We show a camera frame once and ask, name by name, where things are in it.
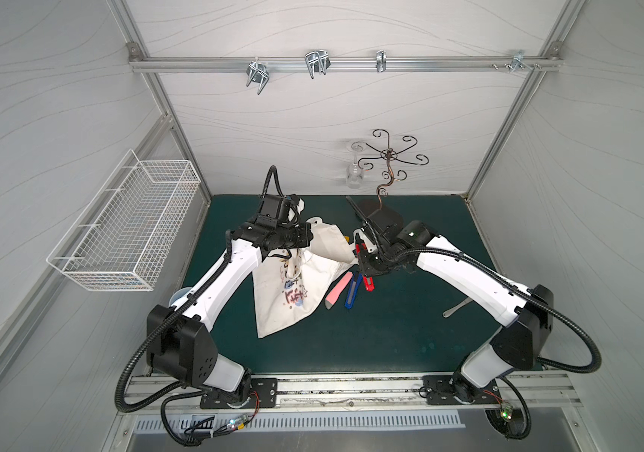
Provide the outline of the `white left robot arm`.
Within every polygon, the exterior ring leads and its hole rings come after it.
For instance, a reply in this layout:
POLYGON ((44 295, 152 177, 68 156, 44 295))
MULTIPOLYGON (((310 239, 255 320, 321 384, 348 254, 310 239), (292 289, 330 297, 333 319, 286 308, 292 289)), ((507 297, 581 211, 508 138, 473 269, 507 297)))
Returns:
POLYGON ((225 235, 225 250, 182 299, 156 306, 147 318, 149 333, 160 334, 146 348, 146 362, 182 382, 227 393, 242 390, 247 369, 218 352, 211 331, 222 309, 244 280, 269 256, 289 258, 313 239, 311 225, 299 219, 304 207, 296 195, 264 195, 258 212, 225 235))

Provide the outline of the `white printed canvas tote bag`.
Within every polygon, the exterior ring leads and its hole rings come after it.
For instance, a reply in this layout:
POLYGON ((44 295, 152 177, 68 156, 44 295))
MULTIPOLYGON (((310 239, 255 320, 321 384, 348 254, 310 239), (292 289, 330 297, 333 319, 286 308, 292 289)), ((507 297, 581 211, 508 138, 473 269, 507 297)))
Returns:
POLYGON ((254 269, 253 298, 258 338, 265 338, 308 318, 333 283, 357 264, 353 245, 340 228, 310 218, 313 240, 284 259, 275 250, 254 269))

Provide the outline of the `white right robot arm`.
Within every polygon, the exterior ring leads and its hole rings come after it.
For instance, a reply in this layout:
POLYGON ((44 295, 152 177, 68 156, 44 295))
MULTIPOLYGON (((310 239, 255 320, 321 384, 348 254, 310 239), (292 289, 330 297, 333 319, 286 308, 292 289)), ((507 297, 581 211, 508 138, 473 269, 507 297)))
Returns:
POLYGON ((530 370, 552 329, 551 316, 527 297, 547 303, 553 295, 537 286, 522 295, 515 282, 480 264, 427 224, 406 224, 392 209, 371 200, 348 201, 363 222, 355 232, 358 260, 366 277, 398 269, 422 269, 444 280, 482 307, 499 325, 495 335, 471 352, 450 378, 450 392, 470 403, 489 383, 514 370, 530 370))

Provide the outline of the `red utility knife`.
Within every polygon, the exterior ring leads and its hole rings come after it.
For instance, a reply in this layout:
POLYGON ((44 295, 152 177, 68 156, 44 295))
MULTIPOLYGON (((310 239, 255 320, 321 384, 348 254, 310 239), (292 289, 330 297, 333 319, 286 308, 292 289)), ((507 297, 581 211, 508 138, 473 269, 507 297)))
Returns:
POLYGON ((365 290, 372 292, 375 290, 374 282, 371 276, 368 275, 369 271, 369 254, 363 241, 357 240, 355 242, 355 254, 358 262, 359 273, 362 277, 365 290))

